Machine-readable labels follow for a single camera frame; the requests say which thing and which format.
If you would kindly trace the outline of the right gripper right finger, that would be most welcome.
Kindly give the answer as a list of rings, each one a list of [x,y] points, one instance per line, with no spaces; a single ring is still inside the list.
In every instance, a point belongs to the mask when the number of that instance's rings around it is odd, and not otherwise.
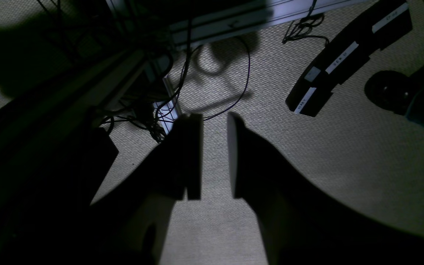
[[[256,214],[270,265],[424,265],[424,238],[345,206],[239,114],[227,116],[232,194]]]

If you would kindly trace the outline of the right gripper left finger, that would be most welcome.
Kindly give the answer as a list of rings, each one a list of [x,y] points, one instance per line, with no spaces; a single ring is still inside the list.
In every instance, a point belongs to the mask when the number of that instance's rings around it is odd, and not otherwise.
[[[201,198],[202,114],[184,114],[116,188],[91,206],[92,265],[158,265],[172,210]]]

